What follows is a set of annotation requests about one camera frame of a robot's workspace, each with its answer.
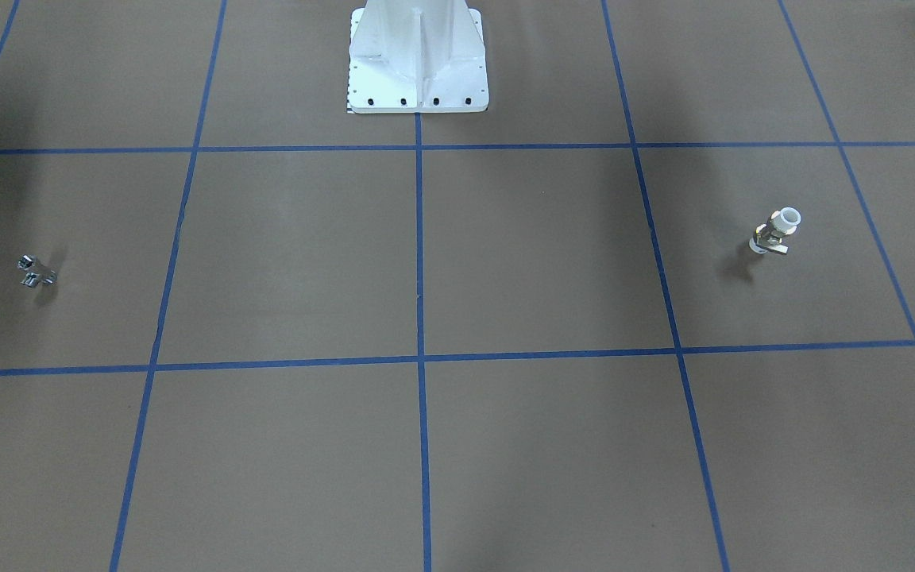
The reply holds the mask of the chrome metal pipe fitting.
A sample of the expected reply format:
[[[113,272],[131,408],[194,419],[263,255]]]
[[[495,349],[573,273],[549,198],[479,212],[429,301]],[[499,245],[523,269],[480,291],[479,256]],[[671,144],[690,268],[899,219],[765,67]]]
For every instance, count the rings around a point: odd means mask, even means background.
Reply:
[[[41,263],[34,256],[21,256],[16,261],[16,268],[23,272],[22,285],[37,288],[40,285],[51,285],[57,280],[57,272]]]

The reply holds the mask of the white PPR brass valve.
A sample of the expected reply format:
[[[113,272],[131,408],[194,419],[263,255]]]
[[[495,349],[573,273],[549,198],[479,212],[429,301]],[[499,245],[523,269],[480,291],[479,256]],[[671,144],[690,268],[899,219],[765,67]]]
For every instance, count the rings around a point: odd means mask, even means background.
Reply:
[[[789,247],[785,240],[795,235],[801,224],[802,216],[795,207],[782,207],[773,211],[766,223],[755,228],[748,240],[748,247],[757,254],[773,253],[787,256]]]

